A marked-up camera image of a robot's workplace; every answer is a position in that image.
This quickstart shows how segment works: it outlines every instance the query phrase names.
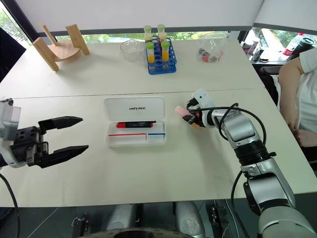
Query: blue test tube rack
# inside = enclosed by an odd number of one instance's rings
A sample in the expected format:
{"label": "blue test tube rack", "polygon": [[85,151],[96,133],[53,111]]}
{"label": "blue test tube rack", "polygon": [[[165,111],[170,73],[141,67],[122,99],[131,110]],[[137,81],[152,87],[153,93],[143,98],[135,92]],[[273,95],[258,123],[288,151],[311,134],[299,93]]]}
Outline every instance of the blue test tube rack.
{"label": "blue test tube rack", "polygon": [[161,48],[159,44],[159,38],[158,36],[153,36],[153,41],[154,41],[154,57],[155,57],[155,62],[154,63],[149,63],[148,62],[148,71],[149,74],[162,74],[162,73],[175,73],[176,72],[176,56],[174,52],[174,48],[172,45],[172,42],[170,38],[167,38],[169,41],[169,49],[168,49],[168,62],[163,62],[162,61],[162,53],[161,53]]}

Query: yellow liquid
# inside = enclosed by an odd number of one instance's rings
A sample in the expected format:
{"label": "yellow liquid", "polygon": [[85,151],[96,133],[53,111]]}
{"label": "yellow liquid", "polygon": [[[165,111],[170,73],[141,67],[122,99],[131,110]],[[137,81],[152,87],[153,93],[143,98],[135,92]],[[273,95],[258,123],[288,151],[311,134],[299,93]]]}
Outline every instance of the yellow liquid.
{"label": "yellow liquid", "polygon": [[168,61],[168,51],[162,51],[162,60],[163,62]]}
{"label": "yellow liquid", "polygon": [[154,55],[148,55],[148,62],[149,63],[154,63],[155,62]]}

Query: robotic arm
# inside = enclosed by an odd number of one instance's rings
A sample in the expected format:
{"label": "robotic arm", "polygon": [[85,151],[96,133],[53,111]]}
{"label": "robotic arm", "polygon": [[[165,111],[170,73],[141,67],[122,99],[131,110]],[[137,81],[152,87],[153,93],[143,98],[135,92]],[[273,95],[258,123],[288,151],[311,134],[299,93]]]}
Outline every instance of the robotic arm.
{"label": "robotic arm", "polygon": [[18,129],[21,108],[13,100],[0,101],[0,168],[38,165],[46,168],[80,155],[88,145],[70,146],[49,154],[49,144],[43,137],[47,130],[62,129],[81,122],[82,118],[60,117],[39,121],[39,127]]}
{"label": "robotic arm", "polygon": [[199,89],[192,95],[187,110],[191,113],[183,118],[189,124],[224,131],[247,179],[243,187],[249,206],[260,215],[260,236],[317,237],[305,217],[295,210],[294,194],[273,158],[275,152],[267,152],[253,123],[239,108],[228,112],[217,109],[207,92]]}

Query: wooden stand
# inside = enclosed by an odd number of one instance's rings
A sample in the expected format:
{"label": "wooden stand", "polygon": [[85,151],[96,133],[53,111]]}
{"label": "wooden stand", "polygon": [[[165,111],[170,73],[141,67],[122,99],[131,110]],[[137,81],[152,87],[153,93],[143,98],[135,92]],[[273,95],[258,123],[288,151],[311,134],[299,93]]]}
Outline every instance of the wooden stand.
{"label": "wooden stand", "polygon": [[59,70],[58,65],[55,62],[69,60],[78,55],[80,50],[82,50],[85,55],[89,55],[90,52],[76,24],[66,26],[66,30],[71,40],[58,42],[51,35],[46,25],[41,24],[41,26],[52,44],[49,46],[46,45],[43,39],[39,37],[33,42],[33,46],[52,70]]}

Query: red marker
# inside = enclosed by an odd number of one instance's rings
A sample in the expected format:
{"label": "red marker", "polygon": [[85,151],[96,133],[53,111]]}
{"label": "red marker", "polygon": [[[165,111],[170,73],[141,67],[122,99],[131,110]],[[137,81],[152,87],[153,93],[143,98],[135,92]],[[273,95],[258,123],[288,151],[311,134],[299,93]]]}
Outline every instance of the red marker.
{"label": "red marker", "polygon": [[119,122],[117,128],[149,128],[153,127],[153,123],[156,121],[131,121],[131,122]]}

